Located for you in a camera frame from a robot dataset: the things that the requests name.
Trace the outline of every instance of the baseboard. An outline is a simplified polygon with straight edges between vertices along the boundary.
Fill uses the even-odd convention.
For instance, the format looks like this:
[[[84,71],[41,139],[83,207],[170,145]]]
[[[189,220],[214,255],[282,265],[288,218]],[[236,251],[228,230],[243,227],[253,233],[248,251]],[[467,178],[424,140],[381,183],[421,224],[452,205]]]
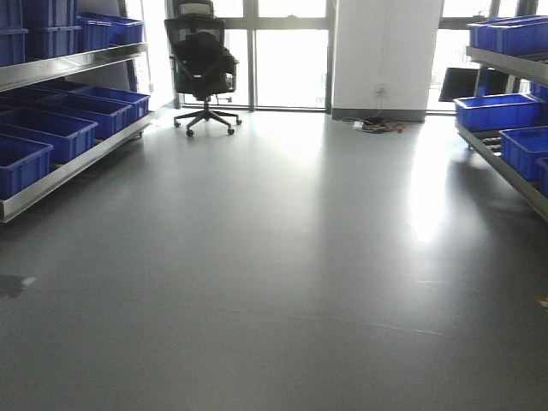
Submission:
[[[423,122],[426,119],[426,110],[382,110],[377,109],[338,109],[333,107],[331,117],[341,120],[345,117],[367,118],[372,116],[388,117],[399,122]]]

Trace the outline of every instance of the white wall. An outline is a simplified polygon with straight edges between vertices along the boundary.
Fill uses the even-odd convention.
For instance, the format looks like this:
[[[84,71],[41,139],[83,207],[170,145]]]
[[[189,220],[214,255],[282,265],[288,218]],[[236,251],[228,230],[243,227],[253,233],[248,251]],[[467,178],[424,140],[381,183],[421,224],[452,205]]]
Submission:
[[[426,110],[441,8],[442,0],[339,0],[333,108]]]

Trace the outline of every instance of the chair backrest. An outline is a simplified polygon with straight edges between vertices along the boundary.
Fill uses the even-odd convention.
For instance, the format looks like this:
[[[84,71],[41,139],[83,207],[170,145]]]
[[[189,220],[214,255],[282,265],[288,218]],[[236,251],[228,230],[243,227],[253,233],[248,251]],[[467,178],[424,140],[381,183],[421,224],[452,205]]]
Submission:
[[[198,33],[209,33],[222,50],[224,46],[224,20],[205,15],[181,15],[164,22],[172,48],[190,40]]]
[[[233,57],[224,48],[224,21],[205,15],[181,15],[168,19],[165,28],[176,61],[178,92],[192,93],[198,100],[229,92],[231,73],[226,62]]]

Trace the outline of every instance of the black monitor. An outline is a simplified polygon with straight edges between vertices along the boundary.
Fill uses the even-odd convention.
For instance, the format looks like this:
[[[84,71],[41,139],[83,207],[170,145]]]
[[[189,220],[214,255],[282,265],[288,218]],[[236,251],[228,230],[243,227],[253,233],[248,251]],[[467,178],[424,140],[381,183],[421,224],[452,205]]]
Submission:
[[[447,68],[439,101],[452,102],[454,98],[473,97],[478,71],[477,68]],[[506,73],[489,69],[486,70],[486,75],[487,93],[485,95],[506,93],[508,84],[508,75]]]

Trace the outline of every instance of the electrical outlet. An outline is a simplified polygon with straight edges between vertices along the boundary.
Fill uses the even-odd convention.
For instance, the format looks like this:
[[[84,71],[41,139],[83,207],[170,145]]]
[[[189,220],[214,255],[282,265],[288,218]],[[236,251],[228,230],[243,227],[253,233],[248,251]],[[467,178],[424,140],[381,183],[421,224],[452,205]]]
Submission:
[[[375,86],[375,93],[377,94],[385,94],[386,93],[386,83],[383,81],[380,81]]]

